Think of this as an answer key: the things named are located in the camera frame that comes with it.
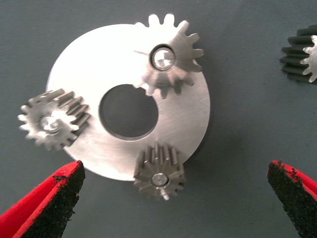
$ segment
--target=metal disc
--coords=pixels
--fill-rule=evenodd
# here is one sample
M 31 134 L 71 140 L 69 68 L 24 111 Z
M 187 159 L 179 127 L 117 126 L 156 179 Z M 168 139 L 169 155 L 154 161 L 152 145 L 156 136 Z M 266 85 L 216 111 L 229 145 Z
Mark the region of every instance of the metal disc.
M 134 46 L 142 34 L 135 25 L 120 24 L 82 35 L 61 53 L 47 83 L 47 90 L 74 91 L 89 105 L 89 126 L 64 150 L 87 169 L 111 179 L 134 180 L 140 151 L 156 142 L 175 147 L 185 162 L 201 143 L 209 123 L 210 97 L 200 72 L 190 73 L 194 85 L 183 84 L 181 95 L 170 90 L 168 98 L 162 99 L 159 90 L 154 92 L 158 121 L 145 135 L 122 137 L 105 129 L 99 117 L 105 93 L 117 85 L 140 81 Z

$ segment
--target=red tool jaw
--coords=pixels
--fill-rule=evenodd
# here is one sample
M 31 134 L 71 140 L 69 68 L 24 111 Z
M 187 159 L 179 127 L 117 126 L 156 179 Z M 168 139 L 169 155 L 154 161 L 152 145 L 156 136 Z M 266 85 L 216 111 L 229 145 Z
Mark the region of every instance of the red tool jaw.
M 277 161 L 270 163 L 267 177 L 299 235 L 317 238 L 317 182 Z
M 62 234 L 78 200 L 84 178 L 85 172 L 80 161 L 61 167 L 0 216 L 1 237 L 32 237 L 35 228 L 41 229 L 37 226 L 47 231 L 49 229 L 44 226 L 58 226 L 62 228 Z M 52 206 L 63 207 L 56 209 L 59 214 L 54 214 Z
M 273 160 L 270 164 L 270 166 L 278 166 L 281 170 L 284 169 L 285 174 L 294 182 L 301 182 L 303 189 L 309 193 L 314 200 L 317 201 L 317 182 L 312 180 L 307 175 L 300 172 L 298 169 L 291 167 L 290 165 L 284 164 L 282 162 L 278 162 L 276 160 Z

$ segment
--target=bore hole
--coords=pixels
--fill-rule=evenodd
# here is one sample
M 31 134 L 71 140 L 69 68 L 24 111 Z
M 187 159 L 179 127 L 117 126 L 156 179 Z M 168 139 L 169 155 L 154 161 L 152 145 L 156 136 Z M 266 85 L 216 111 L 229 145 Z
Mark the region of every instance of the bore hole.
M 151 52 L 151 64 L 154 68 L 166 71 L 173 67 L 175 63 L 175 54 L 173 50 L 166 45 L 158 45 Z
M 99 114 L 105 129 L 124 140 L 137 140 L 155 127 L 159 112 L 153 97 L 142 88 L 123 84 L 110 89 L 102 98 Z

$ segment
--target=gray surface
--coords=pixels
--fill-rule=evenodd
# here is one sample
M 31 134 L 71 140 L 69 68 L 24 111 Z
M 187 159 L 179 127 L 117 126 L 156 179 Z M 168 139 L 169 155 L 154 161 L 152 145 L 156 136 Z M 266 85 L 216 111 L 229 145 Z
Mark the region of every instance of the gray surface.
M 87 178 L 64 238 L 298 237 L 266 170 L 282 159 L 316 175 L 317 88 L 288 80 L 278 59 L 287 37 L 316 24 L 317 2 L 280 0 L 1 1 L 0 212 L 58 167 L 64 152 L 24 140 L 16 116 L 42 93 L 52 64 L 83 33 L 173 12 L 198 32 L 211 93 L 202 146 L 185 164 L 179 197 L 155 202 L 130 182 Z

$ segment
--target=silver gear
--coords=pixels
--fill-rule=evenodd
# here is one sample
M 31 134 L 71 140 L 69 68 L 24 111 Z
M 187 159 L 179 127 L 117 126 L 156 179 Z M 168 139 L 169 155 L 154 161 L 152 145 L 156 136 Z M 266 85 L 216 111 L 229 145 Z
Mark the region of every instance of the silver gear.
M 317 25 L 299 29 L 288 41 L 291 47 L 282 49 L 287 54 L 281 58 L 286 63 L 282 70 L 291 79 L 317 84 Z
M 134 178 L 139 191 L 156 200 L 161 197 L 168 200 L 170 194 L 176 196 L 185 182 L 183 164 L 178 160 L 175 148 L 160 147 L 159 144 L 141 152 Z
M 82 98 L 63 89 L 45 92 L 21 107 L 24 114 L 18 119 L 25 124 L 19 128 L 28 131 L 27 139 L 36 145 L 44 144 L 48 150 L 71 146 L 87 125 L 88 105 L 81 105 Z
M 202 71 L 194 59 L 201 57 L 204 51 L 192 48 L 199 35 L 186 35 L 189 23 L 182 21 L 175 27 L 174 15 L 167 14 L 160 24 L 158 16 L 153 14 L 149 16 L 149 27 L 140 22 L 136 25 L 142 30 L 142 39 L 135 52 L 142 58 L 145 68 L 141 82 L 134 86 L 143 87 L 148 96 L 158 88 L 162 98 L 167 97 L 169 88 L 180 94 L 183 82 L 192 86 L 194 82 L 188 73 Z
M 310 74 L 310 83 L 317 79 L 317 36 L 311 36 L 311 39 L 314 46 L 303 48 L 303 51 L 309 54 L 309 57 L 301 60 L 301 64 L 308 65 L 308 67 L 303 71 L 303 75 Z

